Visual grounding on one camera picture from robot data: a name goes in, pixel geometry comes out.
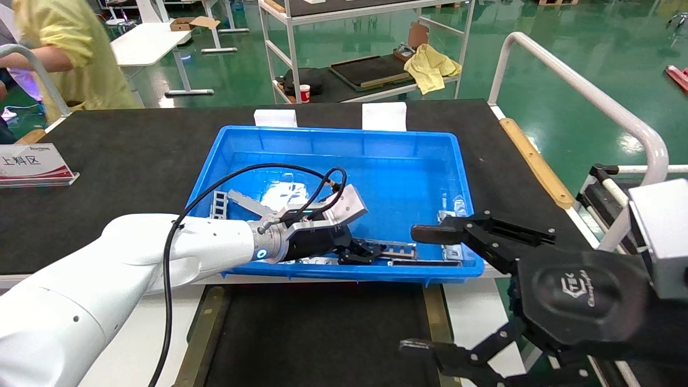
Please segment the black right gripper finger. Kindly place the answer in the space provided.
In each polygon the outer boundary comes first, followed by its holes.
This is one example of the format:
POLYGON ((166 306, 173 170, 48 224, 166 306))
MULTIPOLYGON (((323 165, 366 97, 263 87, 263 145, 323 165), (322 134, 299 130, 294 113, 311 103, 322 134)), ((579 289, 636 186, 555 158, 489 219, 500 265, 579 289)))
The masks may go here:
POLYGON ((413 225, 411 238, 420 244, 465 244, 498 272, 508 275, 518 273, 519 257, 503 240, 533 248, 554 245, 557 240, 550 228, 489 211, 470 217, 445 216, 437 225, 413 225))
POLYGON ((476 386, 538 386, 538 380, 526 373, 504 377, 489 365, 492 358, 521 338, 525 330, 523 321, 514 319, 472 349, 452 343, 408 339, 399 343, 399 350, 406 355, 428 358, 440 374, 468 379, 476 386))

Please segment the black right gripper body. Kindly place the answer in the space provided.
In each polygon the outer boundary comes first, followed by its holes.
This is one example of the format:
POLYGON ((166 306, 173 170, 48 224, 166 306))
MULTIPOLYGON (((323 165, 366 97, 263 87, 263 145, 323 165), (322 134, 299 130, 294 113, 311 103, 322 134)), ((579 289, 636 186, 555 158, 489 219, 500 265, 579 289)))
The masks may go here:
POLYGON ((533 250, 516 269, 524 318, 556 345, 598 359, 686 365, 686 301, 660 298, 640 257, 533 250))

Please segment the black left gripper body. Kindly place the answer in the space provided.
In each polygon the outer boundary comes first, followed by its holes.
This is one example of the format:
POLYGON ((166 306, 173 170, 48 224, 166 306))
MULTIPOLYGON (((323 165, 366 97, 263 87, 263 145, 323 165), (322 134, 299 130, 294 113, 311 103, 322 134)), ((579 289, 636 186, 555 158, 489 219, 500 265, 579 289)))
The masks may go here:
POLYGON ((324 256, 346 249, 352 242, 349 226, 297 231, 288 242, 287 261, 324 256))

